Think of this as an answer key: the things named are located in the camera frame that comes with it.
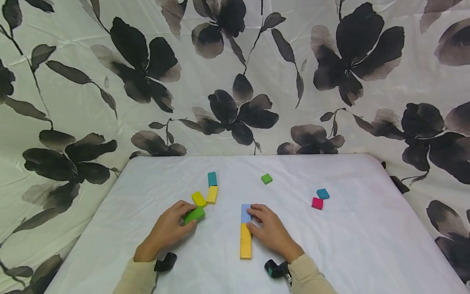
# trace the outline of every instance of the pink block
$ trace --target pink block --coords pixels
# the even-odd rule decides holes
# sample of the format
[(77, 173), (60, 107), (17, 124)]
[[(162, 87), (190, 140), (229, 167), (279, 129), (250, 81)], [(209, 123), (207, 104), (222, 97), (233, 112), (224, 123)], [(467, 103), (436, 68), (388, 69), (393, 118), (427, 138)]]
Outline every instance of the pink block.
[(323, 209), (323, 199), (314, 197), (312, 200), (312, 207), (322, 210)]

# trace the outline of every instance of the left hand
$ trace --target left hand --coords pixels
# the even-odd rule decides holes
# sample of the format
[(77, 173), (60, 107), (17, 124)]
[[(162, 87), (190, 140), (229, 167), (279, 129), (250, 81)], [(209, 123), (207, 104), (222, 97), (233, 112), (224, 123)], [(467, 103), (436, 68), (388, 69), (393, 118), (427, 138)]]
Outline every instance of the left hand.
[(134, 261), (151, 262), (163, 248), (171, 246), (184, 238), (195, 228), (196, 220), (181, 226), (181, 217), (196, 208), (197, 205), (180, 200), (167, 209), (158, 218), (150, 234), (135, 250)]

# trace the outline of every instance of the hand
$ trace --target hand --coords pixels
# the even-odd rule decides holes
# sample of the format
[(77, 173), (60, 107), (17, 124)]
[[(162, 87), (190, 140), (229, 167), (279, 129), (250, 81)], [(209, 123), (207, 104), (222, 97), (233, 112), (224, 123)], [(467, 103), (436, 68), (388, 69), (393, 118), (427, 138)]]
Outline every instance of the hand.
[(246, 210), (257, 222), (262, 222), (259, 228), (253, 223), (246, 226), (264, 246), (282, 255), (288, 263), (293, 262), (304, 254), (304, 250), (289, 235), (281, 220), (266, 205), (252, 204), (251, 209)]
[(135, 250), (134, 261), (151, 262), (157, 257), (160, 250), (183, 239), (195, 228), (196, 220), (182, 226), (180, 225), (181, 217), (196, 208), (197, 205), (180, 200), (167, 209), (158, 218), (150, 234)]

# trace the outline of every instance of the black clip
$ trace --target black clip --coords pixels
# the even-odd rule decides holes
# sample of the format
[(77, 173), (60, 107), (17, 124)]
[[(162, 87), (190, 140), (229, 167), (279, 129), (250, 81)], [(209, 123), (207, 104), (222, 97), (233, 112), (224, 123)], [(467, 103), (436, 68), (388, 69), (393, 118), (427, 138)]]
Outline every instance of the black clip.
[(173, 266), (175, 265), (177, 258), (178, 257), (176, 256), (175, 253), (168, 252), (165, 256), (165, 259), (163, 259), (163, 261), (157, 260), (153, 270), (156, 272), (171, 271)]

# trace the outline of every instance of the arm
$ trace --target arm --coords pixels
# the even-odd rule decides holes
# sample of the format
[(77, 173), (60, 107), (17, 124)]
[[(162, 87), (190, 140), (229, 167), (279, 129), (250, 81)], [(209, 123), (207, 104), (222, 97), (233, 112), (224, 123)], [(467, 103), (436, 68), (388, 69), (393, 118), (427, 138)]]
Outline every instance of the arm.
[(252, 204), (247, 212), (254, 216), (257, 222), (263, 223), (262, 228), (253, 223), (247, 224), (250, 233), (288, 262), (293, 294), (336, 294), (313, 259), (290, 237), (279, 217), (271, 209), (262, 204)]
[(197, 206), (178, 201), (167, 209), (157, 220), (150, 234), (137, 246), (134, 258), (128, 263), (113, 294), (150, 294), (157, 278), (154, 272), (155, 259), (165, 247), (184, 238), (196, 226), (191, 221), (181, 226), (181, 217)]

